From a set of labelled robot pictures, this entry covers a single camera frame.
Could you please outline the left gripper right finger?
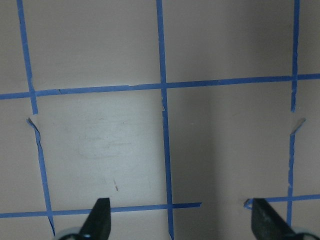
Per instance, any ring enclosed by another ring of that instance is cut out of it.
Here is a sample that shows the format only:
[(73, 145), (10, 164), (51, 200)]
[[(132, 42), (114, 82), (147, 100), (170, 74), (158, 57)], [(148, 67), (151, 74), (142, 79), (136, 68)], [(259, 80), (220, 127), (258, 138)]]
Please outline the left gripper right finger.
[(309, 232), (294, 231), (264, 198), (252, 200), (251, 230), (257, 240), (318, 240)]

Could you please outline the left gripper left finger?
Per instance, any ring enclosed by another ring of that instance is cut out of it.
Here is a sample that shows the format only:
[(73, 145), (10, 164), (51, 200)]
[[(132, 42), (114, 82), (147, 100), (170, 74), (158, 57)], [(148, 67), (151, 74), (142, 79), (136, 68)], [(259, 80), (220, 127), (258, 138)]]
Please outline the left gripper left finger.
[(80, 228), (69, 228), (58, 233), (55, 240), (108, 240), (111, 233), (111, 203), (109, 198), (98, 198)]

